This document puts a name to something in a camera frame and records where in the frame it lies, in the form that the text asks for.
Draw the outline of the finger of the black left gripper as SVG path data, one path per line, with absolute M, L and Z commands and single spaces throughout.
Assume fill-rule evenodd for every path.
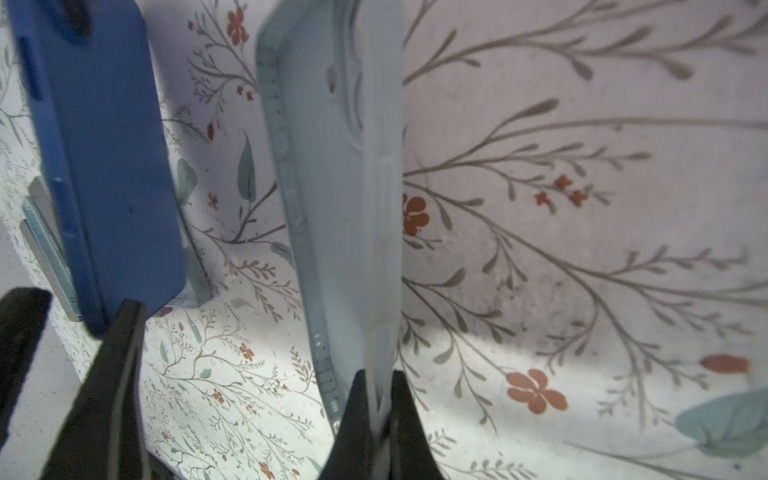
M 53 295 L 35 287 L 18 287 L 1 298 L 1 443 L 29 372 Z
M 139 398 L 146 307 L 122 303 L 43 468 L 43 479 L 148 479 Z

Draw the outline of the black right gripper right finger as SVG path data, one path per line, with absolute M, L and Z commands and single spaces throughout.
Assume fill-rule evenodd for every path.
M 394 371 L 391 395 L 389 478 L 442 480 L 404 372 Z

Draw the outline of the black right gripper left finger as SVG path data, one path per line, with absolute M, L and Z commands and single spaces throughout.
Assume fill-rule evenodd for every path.
M 365 371 L 354 377 L 342 421 L 319 480 L 369 480 L 373 466 L 373 437 Z

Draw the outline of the black phone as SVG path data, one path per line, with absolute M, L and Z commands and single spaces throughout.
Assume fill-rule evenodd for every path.
M 41 176 L 28 186 L 22 202 L 24 220 L 20 229 L 25 241 L 71 322 L 81 322 L 71 273 L 61 246 L 50 194 Z
M 185 255 L 145 23 L 133 1 L 12 1 L 42 173 L 83 323 L 184 287 Z

